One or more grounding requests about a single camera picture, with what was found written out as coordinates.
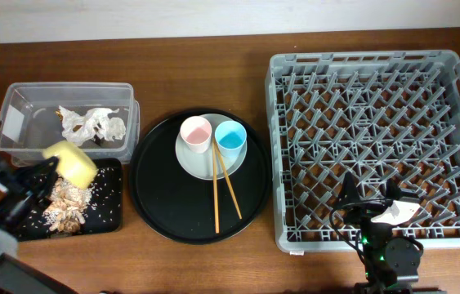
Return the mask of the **food scraps and rice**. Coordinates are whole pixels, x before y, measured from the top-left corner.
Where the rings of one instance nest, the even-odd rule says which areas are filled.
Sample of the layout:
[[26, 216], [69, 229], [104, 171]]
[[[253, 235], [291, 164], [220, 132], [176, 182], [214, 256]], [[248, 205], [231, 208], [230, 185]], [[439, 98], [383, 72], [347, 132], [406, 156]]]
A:
[[49, 216], [53, 213], [54, 219], [49, 218], [50, 230], [74, 233], [84, 224], [83, 212], [91, 200], [91, 185], [87, 189], [79, 189], [67, 180], [57, 180], [49, 196], [49, 205], [43, 212]]

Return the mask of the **yellow bowl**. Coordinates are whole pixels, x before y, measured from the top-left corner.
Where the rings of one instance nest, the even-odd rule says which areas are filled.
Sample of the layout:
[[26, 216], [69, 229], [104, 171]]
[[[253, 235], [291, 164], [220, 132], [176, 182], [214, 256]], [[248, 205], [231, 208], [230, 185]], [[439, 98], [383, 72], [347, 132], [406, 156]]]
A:
[[42, 156], [57, 158], [57, 173], [80, 189], [87, 189], [96, 177], [96, 164], [78, 146], [66, 140], [44, 149]]

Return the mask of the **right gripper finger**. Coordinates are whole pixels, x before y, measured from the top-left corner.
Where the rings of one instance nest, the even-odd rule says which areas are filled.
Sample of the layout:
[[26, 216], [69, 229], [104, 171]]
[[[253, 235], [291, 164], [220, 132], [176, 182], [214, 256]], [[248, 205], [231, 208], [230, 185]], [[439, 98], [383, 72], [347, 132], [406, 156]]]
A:
[[392, 180], [386, 182], [386, 189], [384, 193], [385, 198], [390, 200], [400, 200], [403, 197], [403, 192], [400, 187]]
[[348, 171], [344, 175], [341, 191], [337, 197], [339, 204], [357, 203], [361, 200], [359, 191], [357, 190], [353, 174]]

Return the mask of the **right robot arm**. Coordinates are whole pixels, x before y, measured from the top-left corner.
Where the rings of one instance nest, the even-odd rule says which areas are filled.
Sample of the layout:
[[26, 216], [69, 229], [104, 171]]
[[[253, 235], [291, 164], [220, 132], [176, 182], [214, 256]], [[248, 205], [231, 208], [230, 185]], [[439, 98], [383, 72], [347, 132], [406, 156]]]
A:
[[[364, 265], [366, 281], [356, 283], [354, 293], [412, 293], [424, 246], [410, 237], [397, 237], [393, 229], [410, 221], [420, 208], [420, 198], [388, 180], [380, 198], [362, 199], [351, 172], [344, 174], [342, 187], [329, 214], [337, 236], [352, 247]], [[345, 212], [343, 223], [359, 228], [351, 243], [339, 232], [333, 217]]]

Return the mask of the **white napkin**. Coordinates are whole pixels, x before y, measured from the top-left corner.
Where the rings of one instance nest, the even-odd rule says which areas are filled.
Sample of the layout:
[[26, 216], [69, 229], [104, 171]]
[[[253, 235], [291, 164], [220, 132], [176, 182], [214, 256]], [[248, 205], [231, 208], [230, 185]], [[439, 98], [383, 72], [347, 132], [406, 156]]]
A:
[[79, 115], [60, 106], [56, 113], [61, 120], [62, 137], [81, 146], [96, 137], [106, 141], [122, 140], [127, 132], [125, 122], [119, 117], [110, 117], [118, 111], [119, 109], [93, 108], [84, 115]]

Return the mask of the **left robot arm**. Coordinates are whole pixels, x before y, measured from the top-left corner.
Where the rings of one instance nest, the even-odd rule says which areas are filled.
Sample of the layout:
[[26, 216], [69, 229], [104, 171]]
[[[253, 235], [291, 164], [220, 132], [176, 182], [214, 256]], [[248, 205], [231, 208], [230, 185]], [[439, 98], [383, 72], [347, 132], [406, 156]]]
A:
[[19, 261], [14, 235], [35, 207], [47, 203], [59, 159], [12, 169], [0, 157], [0, 293], [74, 293], [75, 290]]

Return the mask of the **blue plastic cup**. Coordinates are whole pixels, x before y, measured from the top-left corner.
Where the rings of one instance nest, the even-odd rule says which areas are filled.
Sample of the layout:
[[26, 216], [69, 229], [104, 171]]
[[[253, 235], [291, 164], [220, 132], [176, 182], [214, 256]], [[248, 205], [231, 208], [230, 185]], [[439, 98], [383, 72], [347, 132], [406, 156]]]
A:
[[215, 140], [221, 155], [227, 158], [238, 157], [246, 143], [245, 127], [236, 121], [224, 121], [215, 130]]

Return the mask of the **wooden chopstick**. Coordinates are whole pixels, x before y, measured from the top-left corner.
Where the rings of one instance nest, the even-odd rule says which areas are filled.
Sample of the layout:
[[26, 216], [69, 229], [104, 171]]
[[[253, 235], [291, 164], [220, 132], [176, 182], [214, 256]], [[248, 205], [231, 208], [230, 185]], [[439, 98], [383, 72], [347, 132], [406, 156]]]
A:
[[216, 234], [220, 233], [219, 208], [218, 208], [218, 189], [217, 189], [217, 155], [215, 140], [212, 139], [212, 185], [214, 202], [214, 223]]
[[219, 150], [218, 145], [217, 145], [215, 139], [212, 140], [212, 145], [213, 145], [212, 151], [215, 152], [215, 155], [218, 157], [218, 160], [219, 160], [219, 162], [220, 162], [220, 164], [221, 164], [222, 171], [223, 171], [224, 177], [225, 177], [225, 179], [226, 179], [226, 184], [228, 185], [228, 188], [229, 188], [229, 191], [230, 191], [230, 195], [231, 195], [232, 200], [233, 200], [233, 202], [234, 202], [235, 210], [237, 211], [237, 214], [238, 214], [238, 216], [239, 216], [239, 219], [242, 220], [243, 217], [242, 217], [242, 214], [241, 214], [241, 211], [240, 211], [240, 208], [239, 208], [239, 203], [238, 203], [237, 198], [236, 198], [236, 196], [235, 196], [234, 189], [233, 189], [233, 186], [232, 186], [232, 184], [231, 184], [230, 177], [229, 177], [229, 175], [228, 175], [228, 173], [227, 173], [226, 165], [225, 165], [224, 160], [223, 160], [223, 158], [222, 158], [221, 151]]

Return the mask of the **brown snack wrapper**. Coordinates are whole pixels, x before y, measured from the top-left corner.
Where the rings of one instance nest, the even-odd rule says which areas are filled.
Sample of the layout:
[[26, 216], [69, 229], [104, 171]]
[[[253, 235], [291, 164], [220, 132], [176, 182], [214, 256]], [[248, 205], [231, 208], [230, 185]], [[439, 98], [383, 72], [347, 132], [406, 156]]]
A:
[[[56, 116], [59, 118], [60, 121], [63, 120], [64, 117], [63, 117], [62, 113], [61, 113], [59, 110], [56, 110], [56, 111], [55, 111], [55, 114], [56, 114]], [[78, 126], [76, 126], [76, 127], [74, 128], [74, 130], [77, 131], [80, 127], [81, 127], [81, 125], [78, 125]], [[93, 137], [91, 138], [91, 141], [92, 141], [95, 145], [98, 145], [98, 146], [101, 146], [101, 145], [103, 144], [103, 142], [104, 142], [104, 141], [103, 141], [101, 138], [99, 138], [98, 136], [93, 136]]]

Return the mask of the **pink plastic cup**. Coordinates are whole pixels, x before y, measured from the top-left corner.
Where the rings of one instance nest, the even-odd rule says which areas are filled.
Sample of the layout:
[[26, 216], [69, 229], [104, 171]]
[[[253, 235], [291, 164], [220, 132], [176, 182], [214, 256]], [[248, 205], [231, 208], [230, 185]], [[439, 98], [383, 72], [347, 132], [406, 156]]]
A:
[[180, 136], [192, 152], [201, 154], [210, 145], [212, 125], [204, 117], [191, 116], [181, 124]]

